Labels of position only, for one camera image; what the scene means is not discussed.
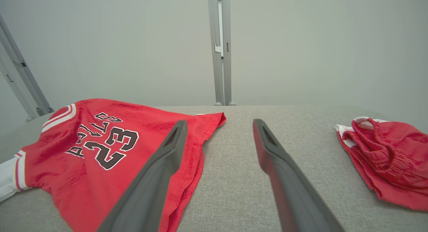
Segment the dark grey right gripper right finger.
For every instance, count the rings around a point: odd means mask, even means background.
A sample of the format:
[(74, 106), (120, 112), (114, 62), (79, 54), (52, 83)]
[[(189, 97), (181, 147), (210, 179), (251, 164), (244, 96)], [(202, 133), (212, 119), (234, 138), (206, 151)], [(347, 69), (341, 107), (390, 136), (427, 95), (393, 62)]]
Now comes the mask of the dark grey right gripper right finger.
[(283, 232), (342, 232), (341, 224), (267, 124), (253, 120), (261, 169), (269, 176)]

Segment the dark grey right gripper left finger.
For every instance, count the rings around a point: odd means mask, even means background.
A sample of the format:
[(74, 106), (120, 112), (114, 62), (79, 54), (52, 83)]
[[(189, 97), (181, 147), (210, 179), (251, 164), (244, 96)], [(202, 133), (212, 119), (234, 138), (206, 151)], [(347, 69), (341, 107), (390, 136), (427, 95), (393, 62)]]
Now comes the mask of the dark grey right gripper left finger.
[(187, 122), (177, 121), (99, 226), (99, 232), (159, 230), (170, 178), (181, 166), (187, 135)]

